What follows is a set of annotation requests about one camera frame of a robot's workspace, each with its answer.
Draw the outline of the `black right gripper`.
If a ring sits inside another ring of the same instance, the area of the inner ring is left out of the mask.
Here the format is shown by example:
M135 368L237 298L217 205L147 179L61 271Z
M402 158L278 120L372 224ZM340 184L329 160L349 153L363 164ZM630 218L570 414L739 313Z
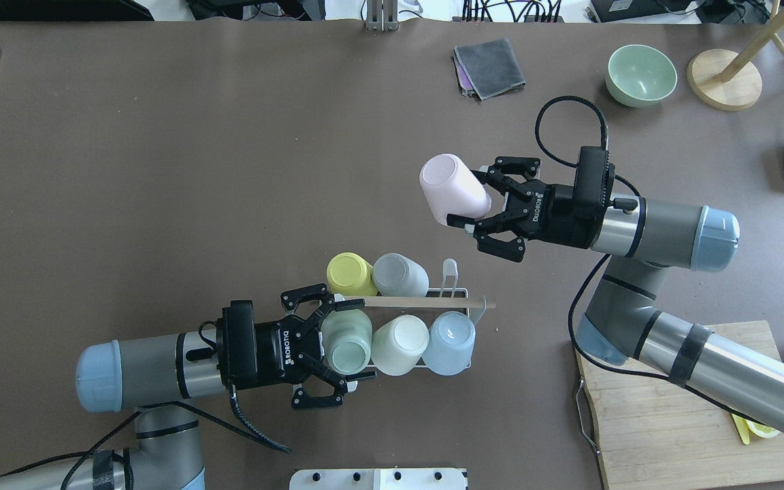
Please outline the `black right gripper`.
M505 207L483 219L447 214L446 223L464 229L476 240L477 250L513 263L525 257L526 239L591 248L600 230L600 185L545 185L537 178L539 170L536 157L498 157L493 165L472 170L481 184L499 193L532 199L531 208Z

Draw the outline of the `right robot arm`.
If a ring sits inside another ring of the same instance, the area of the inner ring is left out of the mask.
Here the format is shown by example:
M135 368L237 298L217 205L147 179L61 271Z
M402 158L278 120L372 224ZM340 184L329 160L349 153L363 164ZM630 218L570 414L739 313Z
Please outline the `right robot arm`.
M737 219L638 196L598 148L583 149L569 185L542 181L532 159L453 165L459 199L445 192L434 208L479 251L518 263L527 246L553 243L606 257L572 323L588 359L640 361L659 380L784 432L784 361L715 327L772 319L784 333L784 199L732 189Z

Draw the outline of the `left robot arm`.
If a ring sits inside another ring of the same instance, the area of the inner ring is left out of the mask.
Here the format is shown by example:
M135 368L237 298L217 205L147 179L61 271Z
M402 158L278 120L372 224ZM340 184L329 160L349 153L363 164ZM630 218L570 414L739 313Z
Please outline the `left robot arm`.
M200 419L265 448L291 453L245 417L242 390L291 385L293 409L333 408L373 370L340 374L325 365L321 325L333 312L362 311L362 298L327 285L285 291L283 318L255 322L253 303L232 301L196 331L87 348L79 357L76 391L88 412L131 414L115 428L135 429L136 444L63 454L6 472L0 489L202 489L206 466Z

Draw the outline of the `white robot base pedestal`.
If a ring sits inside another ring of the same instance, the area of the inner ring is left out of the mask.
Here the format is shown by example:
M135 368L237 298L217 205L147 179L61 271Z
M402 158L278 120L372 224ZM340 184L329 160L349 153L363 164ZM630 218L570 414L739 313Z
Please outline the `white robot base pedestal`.
M289 489L468 489L466 469L343 468L303 469L290 478Z

